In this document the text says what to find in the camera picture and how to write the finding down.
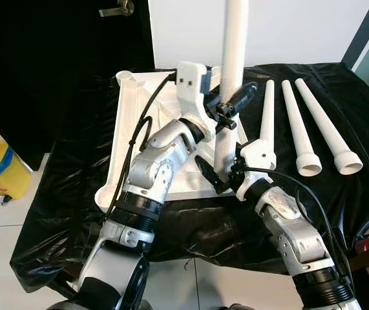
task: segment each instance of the white plastic tube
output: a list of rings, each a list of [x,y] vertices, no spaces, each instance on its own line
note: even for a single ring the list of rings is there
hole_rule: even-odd
[[[266,82],[264,93],[264,104],[262,113],[262,124],[260,126],[260,139],[267,141],[271,153],[270,169],[276,168],[275,144],[275,82],[270,79]]]
[[[282,82],[283,96],[285,98],[286,110],[292,130],[293,140],[296,148],[296,167],[301,176],[315,176],[322,170],[319,157],[313,152],[311,141],[306,132],[305,124],[299,112],[298,104],[293,95],[290,82],[286,79]]]
[[[303,79],[297,79],[295,84],[333,154],[339,173],[348,175],[360,171],[363,167],[361,159],[347,146]]]
[[[220,95],[228,102],[242,86],[246,39],[248,36],[249,0],[227,0],[222,58]],[[233,118],[238,124],[238,114]],[[224,128],[216,135],[215,171],[227,181],[235,159],[237,130]]]

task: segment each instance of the yellow container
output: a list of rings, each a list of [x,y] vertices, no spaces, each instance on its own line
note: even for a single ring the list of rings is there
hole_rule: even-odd
[[[0,196],[20,199],[30,184],[30,173],[9,148],[0,141]]]

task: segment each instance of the white wall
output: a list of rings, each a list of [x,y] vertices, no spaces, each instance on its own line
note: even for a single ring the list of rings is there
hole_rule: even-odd
[[[250,0],[246,66],[341,61],[369,0]],[[156,68],[219,65],[224,0],[149,0]]]

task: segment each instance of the black plastic sheet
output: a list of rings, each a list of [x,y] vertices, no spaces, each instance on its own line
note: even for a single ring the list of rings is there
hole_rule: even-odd
[[[303,78],[364,168],[340,175],[303,100],[293,86],[302,118],[323,170],[303,178],[282,95],[281,82]],[[277,170],[305,183],[319,197],[343,247],[369,238],[369,88],[343,64],[262,65],[246,68],[244,82],[256,81],[258,94],[241,113],[250,140],[258,138],[264,87],[275,80]],[[36,197],[28,212],[10,264],[26,291],[48,285],[64,295],[65,280],[77,277],[98,233],[102,212],[95,192],[105,183],[111,154],[118,86],[101,79],[82,84],[54,145]],[[272,178],[290,194],[295,187]],[[311,219],[321,217],[303,194]],[[200,257],[217,265],[284,273],[283,262],[253,206],[235,197],[169,201],[165,204],[149,254],[152,261]]]

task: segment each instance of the white tile floor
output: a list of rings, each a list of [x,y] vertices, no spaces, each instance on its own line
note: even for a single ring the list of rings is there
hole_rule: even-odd
[[[9,266],[46,160],[33,173],[24,198],[0,204],[0,310],[42,310],[63,299],[47,287],[26,294]],[[144,298],[154,310],[217,310],[232,303],[256,310],[302,309],[290,277],[217,267],[199,259],[152,263]]]

